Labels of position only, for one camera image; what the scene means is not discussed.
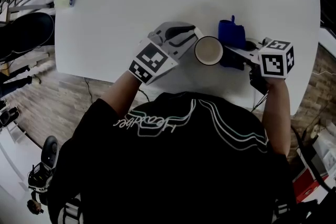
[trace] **white cup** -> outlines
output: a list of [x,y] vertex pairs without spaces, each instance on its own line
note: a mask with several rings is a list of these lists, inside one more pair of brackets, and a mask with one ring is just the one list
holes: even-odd
[[217,64],[223,56],[222,44],[215,37],[202,37],[195,45],[195,56],[202,64],[213,66]]

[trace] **blue object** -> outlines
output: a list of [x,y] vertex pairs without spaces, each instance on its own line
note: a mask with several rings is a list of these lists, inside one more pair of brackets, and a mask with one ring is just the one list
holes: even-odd
[[231,20],[221,20],[218,25],[218,40],[222,45],[245,49],[245,30],[242,25],[235,24],[235,16]]

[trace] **white cable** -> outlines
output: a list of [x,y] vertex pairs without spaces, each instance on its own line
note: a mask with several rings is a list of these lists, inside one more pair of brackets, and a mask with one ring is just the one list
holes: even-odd
[[330,74],[330,75],[336,75],[336,73],[330,73],[330,72],[328,72],[328,71],[323,71],[323,72],[321,72],[321,73],[319,73],[319,74],[317,74],[317,73],[314,73],[314,72],[312,72],[313,74],[315,74],[315,75],[321,75],[321,74],[323,74],[323,73],[328,73],[328,74]]

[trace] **cup rim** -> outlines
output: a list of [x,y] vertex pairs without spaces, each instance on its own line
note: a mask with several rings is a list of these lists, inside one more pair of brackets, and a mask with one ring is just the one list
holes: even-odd
[[[196,47],[197,47],[197,44],[203,39],[203,38],[206,38],[206,37],[211,37],[211,38],[214,38],[214,39],[216,39],[217,41],[218,41],[218,43],[221,45],[221,56],[219,57],[219,60],[217,61],[217,62],[215,62],[215,63],[212,63],[212,64],[207,64],[207,63],[203,63],[203,62],[201,62],[200,60],[199,60],[199,58],[197,57],[197,54],[196,54]],[[199,61],[201,64],[203,64],[203,65],[205,65],[205,66],[214,66],[214,65],[216,65],[216,64],[218,64],[219,63],[219,61],[221,60],[221,58],[223,57],[223,54],[224,54],[224,49],[223,49],[223,45],[222,45],[222,43],[219,41],[219,39],[218,38],[216,38],[216,37],[214,37],[214,36],[204,36],[204,37],[201,37],[197,42],[196,42],[196,44],[195,44],[195,48],[194,48],[194,54],[195,54],[195,57],[196,57],[196,59],[197,59],[197,61]]]

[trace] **forearm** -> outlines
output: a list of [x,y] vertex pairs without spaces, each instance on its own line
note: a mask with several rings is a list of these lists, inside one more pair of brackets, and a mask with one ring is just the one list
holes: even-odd
[[141,81],[126,71],[100,98],[124,117],[131,107]]
[[262,120],[274,151],[287,156],[290,150],[290,104],[284,80],[269,87]]

